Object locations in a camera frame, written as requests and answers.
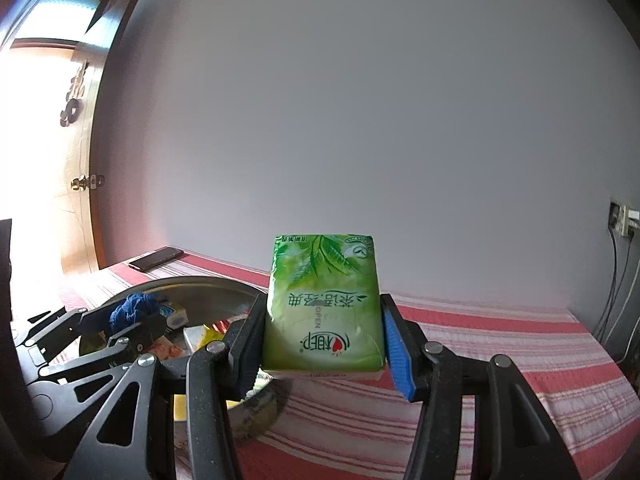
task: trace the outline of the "brand logo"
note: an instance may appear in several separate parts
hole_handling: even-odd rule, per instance
[[[340,355],[349,348],[349,336],[346,334],[341,336],[335,332],[309,332],[308,335],[300,341],[302,348],[305,350],[319,350],[331,352],[333,355]]]

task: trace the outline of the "metal screw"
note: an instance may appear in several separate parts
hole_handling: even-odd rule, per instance
[[[156,356],[153,354],[142,354],[139,358],[138,358],[138,365],[139,366],[149,366],[152,365],[156,360]]]
[[[504,354],[498,354],[494,357],[494,363],[500,368],[509,368],[511,366],[511,359]]]
[[[207,345],[207,352],[213,354],[214,359],[222,359],[225,355],[226,343],[224,341],[212,341]]]
[[[424,344],[424,351],[427,354],[439,354],[442,352],[442,343],[438,341],[427,341]]]

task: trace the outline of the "black phone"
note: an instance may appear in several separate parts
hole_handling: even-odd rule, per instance
[[[167,263],[169,260],[182,256],[183,254],[184,251],[181,249],[176,249],[175,247],[163,247],[162,249],[158,249],[147,256],[142,256],[142,258],[133,260],[127,265],[132,269],[139,270],[140,272],[148,272],[155,267]]]

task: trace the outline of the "wooden door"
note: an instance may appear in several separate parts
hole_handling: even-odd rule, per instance
[[[66,130],[66,159],[56,194],[56,224],[65,274],[93,272],[105,265],[96,193],[108,186],[108,175],[92,173],[91,134],[100,82],[111,49],[122,37],[138,0],[119,0],[86,32],[71,61],[71,79],[60,124]]]

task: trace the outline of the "plastic wrapper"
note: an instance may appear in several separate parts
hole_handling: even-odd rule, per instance
[[[373,240],[278,236],[262,368],[274,377],[378,376],[385,349]]]

